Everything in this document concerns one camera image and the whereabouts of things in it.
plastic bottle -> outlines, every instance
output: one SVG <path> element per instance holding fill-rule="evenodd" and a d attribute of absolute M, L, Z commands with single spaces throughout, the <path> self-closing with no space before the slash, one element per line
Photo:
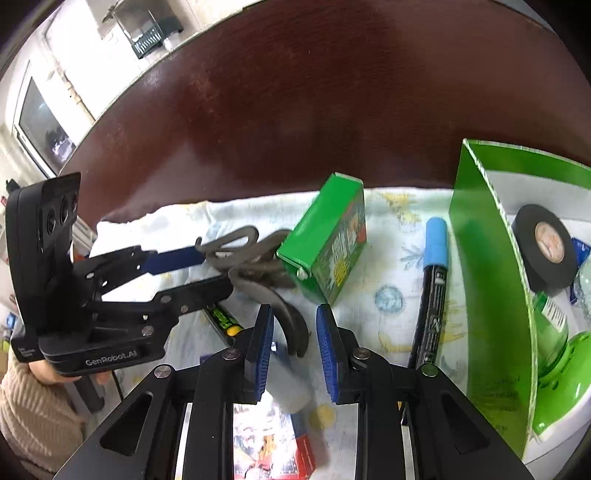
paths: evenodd
<path fill-rule="evenodd" d="M 569 338 L 566 315 L 543 292 L 534 295 L 535 328 L 538 337 L 538 377 L 560 359 Z"/>
<path fill-rule="evenodd" d="M 591 257 L 579 268 L 573 282 L 574 294 L 591 328 Z"/>

window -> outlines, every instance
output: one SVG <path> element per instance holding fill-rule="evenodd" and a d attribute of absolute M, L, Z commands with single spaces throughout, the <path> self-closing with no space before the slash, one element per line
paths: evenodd
<path fill-rule="evenodd" d="M 44 166 L 47 166 L 58 175 L 76 146 L 56 120 L 32 78 L 22 103 L 18 126 L 18 138 L 23 146 L 37 163 L 41 157 L 45 164 L 39 165 L 41 169 L 46 170 Z"/>

camera lens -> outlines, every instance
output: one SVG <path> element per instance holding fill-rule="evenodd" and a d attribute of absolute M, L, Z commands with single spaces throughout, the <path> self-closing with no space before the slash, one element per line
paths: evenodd
<path fill-rule="evenodd" d="M 56 211 L 52 208 L 47 213 L 47 233 L 51 235 L 56 229 Z"/>
<path fill-rule="evenodd" d="M 61 199 L 61 206 L 60 206 L 60 222 L 63 225 L 68 220 L 68 200 L 66 197 Z"/>

person's hand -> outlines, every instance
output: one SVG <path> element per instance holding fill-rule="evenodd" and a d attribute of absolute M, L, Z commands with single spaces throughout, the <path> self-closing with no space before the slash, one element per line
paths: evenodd
<path fill-rule="evenodd" d="M 62 377 L 53 369 L 47 360 L 31 362 L 29 363 L 29 369 L 35 378 L 44 385 L 64 384 L 81 379 L 81 377 Z M 96 382 L 99 385 L 105 385 L 110 377 L 111 372 L 101 372 L 100 374 L 95 375 Z"/>

black tape roll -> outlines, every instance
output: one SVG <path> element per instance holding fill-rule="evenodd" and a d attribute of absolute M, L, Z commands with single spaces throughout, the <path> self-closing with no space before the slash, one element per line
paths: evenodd
<path fill-rule="evenodd" d="M 551 211 L 525 205 L 513 221 L 530 288 L 555 295 L 574 280 L 579 266 L 570 235 Z"/>

